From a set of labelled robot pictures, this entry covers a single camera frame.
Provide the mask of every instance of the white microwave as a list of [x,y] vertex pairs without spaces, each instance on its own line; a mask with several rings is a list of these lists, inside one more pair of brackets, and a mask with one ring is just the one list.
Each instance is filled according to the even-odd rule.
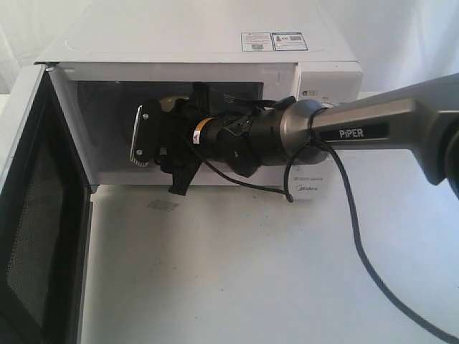
[[[129,160],[145,99],[186,97],[193,82],[216,110],[221,94],[357,98],[361,68],[326,12],[288,2],[96,1],[23,68],[0,116],[0,341],[78,341],[91,193],[171,183]],[[282,173],[249,181],[280,185]],[[194,183],[226,181],[202,168]]]

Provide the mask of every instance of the piper logo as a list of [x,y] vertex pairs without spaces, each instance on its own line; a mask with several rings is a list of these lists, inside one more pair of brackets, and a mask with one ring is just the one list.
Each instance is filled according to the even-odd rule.
[[296,191],[317,191],[318,188],[312,187],[312,186],[303,186],[303,185],[298,185],[296,187]]
[[346,129],[339,131],[340,138],[363,138],[364,130],[363,129]]

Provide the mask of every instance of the wire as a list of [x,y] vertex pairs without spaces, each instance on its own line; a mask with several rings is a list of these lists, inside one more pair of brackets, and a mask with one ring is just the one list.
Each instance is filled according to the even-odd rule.
[[419,314],[417,314],[414,310],[412,310],[410,307],[406,306],[389,288],[386,286],[384,281],[381,279],[381,277],[378,275],[376,270],[373,268],[373,265],[368,259],[368,256],[365,253],[364,247],[361,242],[361,234],[360,234],[360,226],[359,226],[359,218],[357,216],[357,209],[356,209],[356,203],[354,200],[354,196],[352,194],[352,189],[351,189],[351,183],[349,182],[349,177],[347,175],[346,169],[344,168],[344,165],[341,161],[341,159],[338,156],[338,153],[325,141],[318,140],[316,136],[313,134],[312,131],[312,122],[313,118],[315,115],[319,114],[319,111],[315,111],[308,120],[308,141],[300,148],[298,149],[295,154],[292,156],[290,161],[288,162],[287,166],[285,167],[285,173],[284,173],[284,194],[285,197],[289,202],[293,202],[293,198],[290,195],[288,191],[288,172],[290,170],[290,167],[292,166],[293,161],[296,159],[298,154],[301,153],[302,150],[306,149],[307,147],[317,147],[320,148],[321,150],[330,153],[332,158],[335,160],[336,165],[338,166],[339,172],[341,174],[341,177],[343,179],[344,183],[344,188],[346,190],[346,196],[347,196],[347,201],[349,203],[349,212],[351,214],[351,223],[352,223],[352,231],[354,234],[354,245],[356,247],[357,254],[359,255],[359,258],[362,262],[362,264],[365,267],[365,270],[368,272],[376,286],[379,288],[379,290],[382,291],[382,293],[389,299],[389,301],[397,307],[400,311],[402,311],[403,314],[405,314],[409,319],[413,320],[415,323],[417,323],[421,328],[424,330],[428,331],[438,339],[443,340],[446,343],[449,344],[459,344],[459,338],[455,337],[454,335],[451,335],[450,333],[447,333],[437,326],[433,325],[431,322],[428,322],[426,319],[421,317]]
[[253,185],[253,184],[250,184],[250,183],[245,183],[243,181],[238,181],[237,179],[234,179],[234,178],[231,178],[229,176],[227,176],[226,174],[224,174],[223,172],[221,172],[218,168],[216,168],[215,166],[213,166],[194,146],[193,146],[193,143],[191,143],[189,140],[187,140],[185,137],[182,136],[182,139],[186,142],[186,144],[190,147],[190,149],[193,151],[194,154],[196,154],[196,156],[201,159],[201,161],[207,165],[207,167],[209,167],[211,170],[213,170],[216,174],[218,174],[220,177],[222,177],[223,179],[226,179],[227,181],[230,181],[231,183],[234,183],[234,184],[237,184],[237,185],[241,185],[241,186],[245,186],[246,188],[254,188],[255,190],[261,190],[261,191],[267,191],[267,192],[273,192],[273,193],[276,193],[276,194],[281,194],[283,195],[284,194],[284,190],[281,190],[279,188],[268,188],[266,186],[259,186],[259,185]]
[[252,185],[249,183],[245,183],[243,181],[238,181],[237,179],[233,179],[229,176],[226,176],[223,172],[221,172],[218,168],[213,166],[194,146],[193,143],[188,141],[185,137],[182,137],[186,144],[190,147],[190,149],[201,159],[201,161],[206,164],[211,170],[213,170],[216,174],[221,176],[223,179],[235,183],[237,185],[245,186],[247,188],[254,188],[255,190],[261,191],[269,191],[274,192],[277,194],[283,194],[287,198],[289,202],[293,202],[293,197],[288,190],[288,175],[290,173],[290,169],[301,152],[308,148],[308,147],[317,147],[325,152],[328,152],[331,157],[335,160],[336,165],[338,166],[339,172],[343,179],[344,189],[346,190],[346,197],[349,203],[349,213],[351,214],[351,224],[352,224],[352,231],[354,234],[354,245],[356,247],[357,254],[365,267],[365,270],[368,272],[376,286],[381,290],[381,292],[387,297],[387,299],[397,307],[403,314],[405,314],[409,319],[417,323],[421,328],[428,331],[430,334],[434,335],[438,339],[443,340],[445,343],[448,344],[459,344],[459,338],[447,333],[437,326],[433,325],[431,322],[428,322],[426,319],[421,317],[417,314],[414,310],[410,307],[406,306],[390,289],[381,277],[378,275],[376,270],[374,269],[373,265],[368,259],[368,256],[365,253],[363,244],[361,242],[361,234],[360,234],[360,226],[359,226],[359,217],[357,216],[357,209],[356,203],[354,200],[354,195],[352,194],[351,183],[349,182],[349,177],[347,175],[346,169],[344,168],[344,164],[338,156],[338,153],[325,141],[319,140],[317,136],[314,134],[312,130],[313,119],[316,115],[326,110],[325,107],[320,108],[313,112],[308,119],[308,131],[306,136],[305,143],[291,156],[290,160],[288,161],[287,165],[285,166],[284,170],[284,180],[283,180],[283,190],[276,189],[276,188],[268,188],[264,186]]

